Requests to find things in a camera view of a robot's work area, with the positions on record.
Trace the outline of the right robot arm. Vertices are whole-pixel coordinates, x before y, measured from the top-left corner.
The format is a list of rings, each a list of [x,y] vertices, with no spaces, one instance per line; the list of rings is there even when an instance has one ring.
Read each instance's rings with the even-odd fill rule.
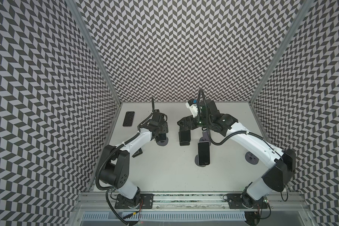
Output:
[[[261,161],[267,171],[257,180],[251,182],[237,199],[242,206],[252,209],[259,201],[272,191],[282,192],[295,173],[296,153],[292,149],[281,149],[268,143],[262,136],[251,132],[235,117],[222,114],[212,100],[190,99],[186,108],[191,115],[177,122],[179,126],[179,144],[188,146],[191,132],[202,129],[202,140],[199,151],[203,152],[203,161],[199,165],[210,163],[209,148],[211,145],[222,146],[233,140],[247,149],[247,157]]]

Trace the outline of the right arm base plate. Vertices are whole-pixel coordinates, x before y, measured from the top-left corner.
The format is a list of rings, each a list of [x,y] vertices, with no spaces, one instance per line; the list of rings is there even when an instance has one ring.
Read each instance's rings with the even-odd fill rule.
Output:
[[[247,194],[229,193],[224,195],[223,199],[228,203],[230,209],[268,209],[267,202],[264,201],[264,198],[254,200]]]

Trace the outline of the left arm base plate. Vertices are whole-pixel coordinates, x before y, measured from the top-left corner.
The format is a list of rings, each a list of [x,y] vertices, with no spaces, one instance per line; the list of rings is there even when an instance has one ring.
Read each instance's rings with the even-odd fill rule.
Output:
[[[138,193],[133,199],[117,195],[115,209],[152,209],[154,194]]]

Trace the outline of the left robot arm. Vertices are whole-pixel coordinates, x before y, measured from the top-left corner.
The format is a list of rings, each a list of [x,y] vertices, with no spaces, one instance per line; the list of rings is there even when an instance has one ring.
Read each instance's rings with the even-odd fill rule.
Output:
[[[130,158],[139,155],[142,146],[155,140],[158,145],[167,145],[167,115],[158,109],[143,120],[134,136],[116,146],[107,145],[99,160],[95,176],[98,190],[114,188],[131,207],[140,203],[140,189],[129,180]]]

